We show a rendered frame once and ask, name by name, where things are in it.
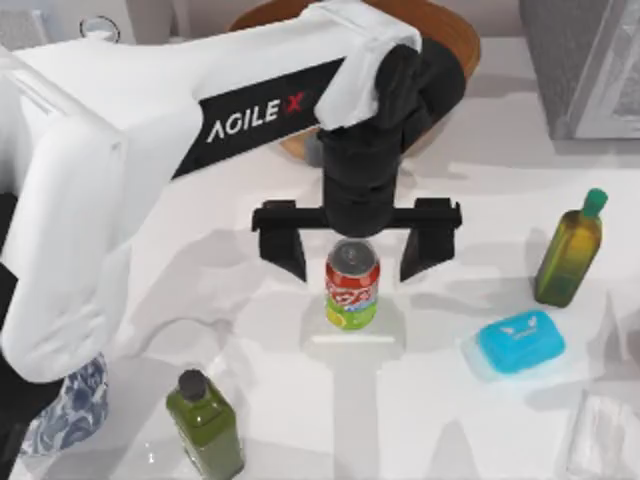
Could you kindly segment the red and green can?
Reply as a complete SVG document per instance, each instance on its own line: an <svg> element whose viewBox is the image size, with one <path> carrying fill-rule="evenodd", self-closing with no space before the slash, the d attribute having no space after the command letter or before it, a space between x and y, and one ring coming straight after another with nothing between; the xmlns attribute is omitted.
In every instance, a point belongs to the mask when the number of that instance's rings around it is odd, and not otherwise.
<svg viewBox="0 0 640 480"><path fill-rule="evenodd" d="M344 238L325 263L325 310L330 323L359 330L371 323L378 305L381 265L369 241Z"/></svg>

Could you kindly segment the blue soap box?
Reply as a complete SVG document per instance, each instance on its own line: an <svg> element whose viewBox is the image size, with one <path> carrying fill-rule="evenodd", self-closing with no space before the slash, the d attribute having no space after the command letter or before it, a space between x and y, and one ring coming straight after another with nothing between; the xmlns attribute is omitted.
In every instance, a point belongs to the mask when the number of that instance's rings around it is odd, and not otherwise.
<svg viewBox="0 0 640 480"><path fill-rule="evenodd" d="M459 348L471 372L491 382L556 360L565 353L566 340L546 311L533 309L482 326Z"/></svg>

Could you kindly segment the olive bottle with green cap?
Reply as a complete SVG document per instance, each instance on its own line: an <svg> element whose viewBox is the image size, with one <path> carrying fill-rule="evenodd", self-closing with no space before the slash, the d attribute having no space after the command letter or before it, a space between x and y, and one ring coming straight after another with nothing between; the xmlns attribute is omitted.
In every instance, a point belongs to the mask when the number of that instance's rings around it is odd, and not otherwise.
<svg viewBox="0 0 640 480"><path fill-rule="evenodd" d="M535 275L534 299L538 303L564 308L572 302L600 249L600 214L607 201L604 190L592 188L579 209L560 217Z"/></svg>

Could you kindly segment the green bottle with black cap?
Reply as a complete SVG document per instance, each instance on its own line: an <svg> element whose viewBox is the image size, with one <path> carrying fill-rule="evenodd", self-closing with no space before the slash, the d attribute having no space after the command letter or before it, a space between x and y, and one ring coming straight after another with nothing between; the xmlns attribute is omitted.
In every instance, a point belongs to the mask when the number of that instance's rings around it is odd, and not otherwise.
<svg viewBox="0 0 640 480"><path fill-rule="evenodd" d="M165 405L203 480L232 480L242 471L235 411L201 370L183 371Z"/></svg>

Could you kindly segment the round wooden basket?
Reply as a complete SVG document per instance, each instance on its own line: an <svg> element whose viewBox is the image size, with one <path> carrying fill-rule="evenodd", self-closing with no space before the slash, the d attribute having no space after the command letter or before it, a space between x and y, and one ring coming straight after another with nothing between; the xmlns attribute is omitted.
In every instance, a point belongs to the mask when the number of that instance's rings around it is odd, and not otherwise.
<svg viewBox="0 0 640 480"><path fill-rule="evenodd" d="M480 40L428 0L270 0L222 36L230 67L199 105L192 156L316 138L329 180L392 180L463 98Z"/></svg>

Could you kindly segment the grey cabinet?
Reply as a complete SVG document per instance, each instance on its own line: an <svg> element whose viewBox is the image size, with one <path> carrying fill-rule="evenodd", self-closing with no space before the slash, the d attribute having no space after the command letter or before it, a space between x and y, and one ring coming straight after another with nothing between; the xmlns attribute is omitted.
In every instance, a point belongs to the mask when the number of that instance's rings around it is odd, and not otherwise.
<svg viewBox="0 0 640 480"><path fill-rule="evenodd" d="M640 140L640 0L519 0L549 136Z"/></svg>

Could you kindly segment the blue and white patterned cup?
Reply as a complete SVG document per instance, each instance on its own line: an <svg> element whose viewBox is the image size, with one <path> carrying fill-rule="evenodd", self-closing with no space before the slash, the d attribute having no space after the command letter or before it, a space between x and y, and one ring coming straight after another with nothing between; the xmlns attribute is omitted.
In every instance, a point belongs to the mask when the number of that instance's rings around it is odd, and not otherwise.
<svg viewBox="0 0 640 480"><path fill-rule="evenodd" d="M31 422L20 456L53 455L95 434L109 413L108 388L107 363L99 354L70 374L55 401Z"/></svg>

